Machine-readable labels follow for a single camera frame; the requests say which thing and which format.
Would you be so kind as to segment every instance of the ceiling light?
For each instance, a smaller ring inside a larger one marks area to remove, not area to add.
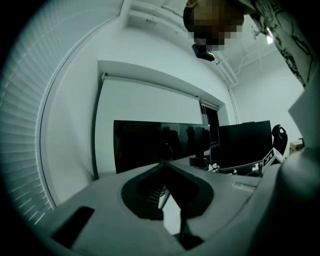
[[[274,39],[271,36],[266,36],[266,41],[268,43],[268,45],[271,45],[274,42]]]

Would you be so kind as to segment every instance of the computer monitor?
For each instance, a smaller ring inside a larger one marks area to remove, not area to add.
[[[210,159],[210,140],[209,125],[115,120],[116,173],[184,158],[186,165],[199,166]]]
[[[221,171],[256,164],[273,147],[270,121],[220,126],[218,136]]]

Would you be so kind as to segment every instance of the monitor screen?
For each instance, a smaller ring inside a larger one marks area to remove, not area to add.
[[[218,127],[220,169],[232,169],[261,161],[272,149],[270,121]]]
[[[115,120],[113,148],[117,174],[193,155],[203,159],[206,151],[210,159],[210,126]]]

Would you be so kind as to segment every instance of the hair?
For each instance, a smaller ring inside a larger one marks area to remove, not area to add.
[[[183,23],[184,23],[184,26],[185,28],[189,31],[190,31],[190,17],[191,17],[191,14],[192,14],[192,11],[193,11],[193,8],[189,8],[189,7],[186,7],[184,8],[184,11],[183,11]]]

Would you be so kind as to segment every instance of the white wall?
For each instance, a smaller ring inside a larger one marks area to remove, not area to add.
[[[242,68],[239,85],[233,88],[239,119],[244,122],[270,120],[271,128],[281,124],[288,134],[285,156],[290,142],[301,138],[301,133],[288,110],[303,93],[298,79],[277,51]]]
[[[107,77],[95,123],[99,176],[116,173],[114,120],[202,124],[199,101],[155,84]]]
[[[130,1],[120,17],[98,29],[69,57],[48,96],[41,123],[41,160],[58,205],[94,180],[92,125],[101,73],[98,56],[124,29]]]
[[[101,52],[99,60],[148,67],[185,81],[226,104],[229,123],[236,123],[229,92],[218,76],[194,54],[184,51],[152,30],[127,27],[111,47]]]

